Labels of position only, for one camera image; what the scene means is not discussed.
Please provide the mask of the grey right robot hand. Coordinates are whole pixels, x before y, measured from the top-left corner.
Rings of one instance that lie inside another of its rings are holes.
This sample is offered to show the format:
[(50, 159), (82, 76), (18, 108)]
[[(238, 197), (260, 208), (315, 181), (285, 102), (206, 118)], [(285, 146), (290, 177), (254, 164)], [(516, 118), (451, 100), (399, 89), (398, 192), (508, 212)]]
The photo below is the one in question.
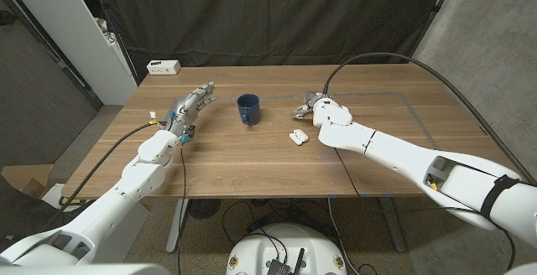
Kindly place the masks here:
[[(315, 104), (318, 101), (320, 102), (321, 106), (315, 110)], [(321, 108), (326, 107), (332, 102), (333, 100), (322, 92), (307, 91), (305, 93), (303, 103), (291, 113), (291, 116), (301, 120), (306, 114), (314, 113), (317, 114), (319, 118), (323, 118), (326, 115), (326, 112), (323, 112)]]

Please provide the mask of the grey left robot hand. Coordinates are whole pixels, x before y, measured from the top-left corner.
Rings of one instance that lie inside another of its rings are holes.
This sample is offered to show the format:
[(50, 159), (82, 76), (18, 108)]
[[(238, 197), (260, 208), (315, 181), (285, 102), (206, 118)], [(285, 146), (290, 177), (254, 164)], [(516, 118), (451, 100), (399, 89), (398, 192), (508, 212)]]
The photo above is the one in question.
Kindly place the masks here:
[(215, 83), (210, 81), (187, 95), (176, 98), (169, 109), (164, 129), (186, 143), (192, 138), (192, 126), (199, 112), (215, 100), (212, 97), (214, 90)]

